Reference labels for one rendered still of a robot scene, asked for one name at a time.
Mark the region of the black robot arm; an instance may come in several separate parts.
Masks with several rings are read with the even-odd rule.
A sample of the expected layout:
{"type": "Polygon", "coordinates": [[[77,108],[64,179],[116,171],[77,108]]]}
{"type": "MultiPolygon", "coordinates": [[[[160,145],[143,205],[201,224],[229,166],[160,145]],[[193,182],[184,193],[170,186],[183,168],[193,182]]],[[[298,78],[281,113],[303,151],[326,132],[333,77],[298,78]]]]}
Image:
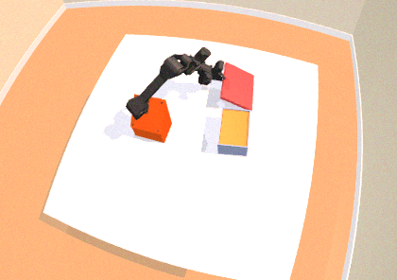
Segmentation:
{"type": "MultiPolygon", "coordinates": [[[[202,64],[211,56],[211,51],[202,47],[198,53],[192,56],[187,54],[174,54],[167,57],[162,64],[157,77],[148,85],[142,94],[135,98],[129,99],[126,109],[131,115],[138,120],[143,114],[148,114],[149,100],[154,94],[164,85],[164,83],[175,77],[185,74],[186,76],[192,75],[198,71],[202,64]],[[178,62],[180,60],[180,62],[178,62]]],[[[209,70],[202,70],[200,75],[200,84],[208,86],[212,83],[212,72],[209,70]]]]}

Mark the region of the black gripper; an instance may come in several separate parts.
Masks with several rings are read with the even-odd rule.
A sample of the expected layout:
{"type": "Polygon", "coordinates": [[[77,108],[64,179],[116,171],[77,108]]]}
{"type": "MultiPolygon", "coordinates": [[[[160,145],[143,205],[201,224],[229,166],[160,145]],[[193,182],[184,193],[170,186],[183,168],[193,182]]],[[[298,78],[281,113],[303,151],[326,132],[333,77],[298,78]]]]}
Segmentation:
{"type": "MultiPolygon", "coordinates": [[[[226,77],[224,76],[224,74],[222,72],[224,70],[224,61],[222,61],[222,60],[219,60],[218,62],[216,62],[214,67],[211,64],[208,65],[205,61],[202,64],[202,66],[200,67],[200,69],[197,71],[198,74],[203,73],[202,70],[211,71],[212,72],[212,80],[219,80],[219,81],[222,81],[224,79],[226,80],[226,77]]],[[[200,84],[200,76],[198,76],[198,84],[200,84]]]]}

